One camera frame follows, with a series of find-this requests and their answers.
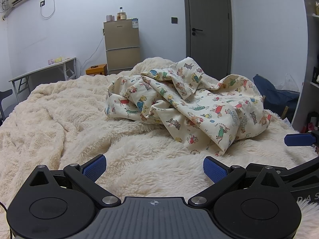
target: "silver screw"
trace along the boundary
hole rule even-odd
[[[117,197],[115,196],[107,196],[107,197],[104,197],[102,198],[102,202],[105,203],[105,204],[114,204],[117,202]]]
[[[193,202],[196,205],[202,205],[207,202],[207,199],[201,196],[197,196],[197,197],[193,197],[191,199],[191,202]]]

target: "blue gripper pad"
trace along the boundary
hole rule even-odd
[[[106,158],[104,155],[100,155],[92,163],[88,163],[87,166],[83,167],[82,174],[95,182],[106,170]]]
[[[214,182],[219,182],[222,178],[227,176],[227,170],[220,167],[218,164],[209,160],[207,157],[203,162],[204,173]]]
[[[304,147],[316,143],[317,139],[311,133],[298,133],[286,135],[284,141],[289,147]]]

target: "door handle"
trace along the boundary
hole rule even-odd
[[[203,31],[202,29],[192,28],[192,31]]]

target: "refrigerator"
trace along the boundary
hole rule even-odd
[[[140,62],[138,19],[104,23],[107,69],[118,73]]]

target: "sticker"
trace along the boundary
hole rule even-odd
[[[132,28],[138,28],[138,19],[132,20]]]

